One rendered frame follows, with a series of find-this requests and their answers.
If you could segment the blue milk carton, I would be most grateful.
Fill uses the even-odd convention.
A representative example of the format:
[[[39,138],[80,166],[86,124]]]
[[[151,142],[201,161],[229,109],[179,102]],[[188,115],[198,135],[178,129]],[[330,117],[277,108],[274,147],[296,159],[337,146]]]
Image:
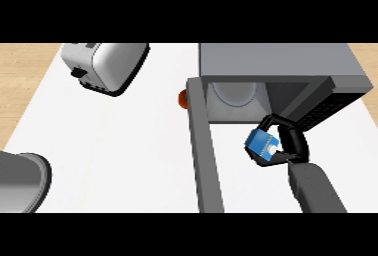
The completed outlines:
[[[249,135],[247,148],[268,161],[277,153],[280,140],[262,129],[255,129]]]

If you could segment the grey microwave door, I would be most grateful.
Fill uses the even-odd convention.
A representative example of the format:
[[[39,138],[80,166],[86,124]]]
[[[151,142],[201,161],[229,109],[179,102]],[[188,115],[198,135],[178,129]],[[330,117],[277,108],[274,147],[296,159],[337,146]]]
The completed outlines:
[[[191,143],[196,167],[198,208],[201,213],[224,213],[224,198],[207,116],[203,81],[187,82]]]

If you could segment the grey microwave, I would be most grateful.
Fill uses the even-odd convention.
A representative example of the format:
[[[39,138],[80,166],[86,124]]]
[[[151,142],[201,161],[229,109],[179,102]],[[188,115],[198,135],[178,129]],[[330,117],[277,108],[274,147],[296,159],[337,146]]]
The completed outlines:
[[[200,77],[213,124],[258,124],[277,114],[305,131],[373,90],[345,43],[203,43]]]

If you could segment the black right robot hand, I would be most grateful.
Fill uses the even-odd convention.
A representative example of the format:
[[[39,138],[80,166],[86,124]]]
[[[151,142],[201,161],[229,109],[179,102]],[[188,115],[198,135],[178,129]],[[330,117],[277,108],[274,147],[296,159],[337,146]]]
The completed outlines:
[[[303,131],[294,121],[281,117],[277,114],[268,115],[258,128],[266,131],[280,140],[278,150],[272,160],[265,160],[246,146],[246,151],[262,167],[274,166],[287,163],[309,162],[309,145]]]

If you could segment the silver toaster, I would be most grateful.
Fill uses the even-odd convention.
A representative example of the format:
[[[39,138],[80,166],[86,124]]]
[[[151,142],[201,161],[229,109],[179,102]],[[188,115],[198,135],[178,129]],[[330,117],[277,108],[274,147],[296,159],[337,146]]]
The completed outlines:
[[[117,97],[133,82],[148,53],[148,43],[66,43],[61,57],[82,86]]]

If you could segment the grey metal pot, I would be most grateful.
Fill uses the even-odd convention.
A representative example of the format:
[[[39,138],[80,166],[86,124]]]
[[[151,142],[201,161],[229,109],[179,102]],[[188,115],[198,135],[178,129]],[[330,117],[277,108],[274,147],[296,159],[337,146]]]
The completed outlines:
[[[0,213],[35,213],[52,184],[52,166],[35,153],[0,151]]]

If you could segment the orange round object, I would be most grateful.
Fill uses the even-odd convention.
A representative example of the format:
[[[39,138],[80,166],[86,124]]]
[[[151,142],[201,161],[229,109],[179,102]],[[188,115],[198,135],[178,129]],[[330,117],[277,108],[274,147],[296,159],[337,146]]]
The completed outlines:
[[[188,109],[188,94],[187,94],[187,89],[182,90],[182,92],[179,93],[179,105],[184,109]]]

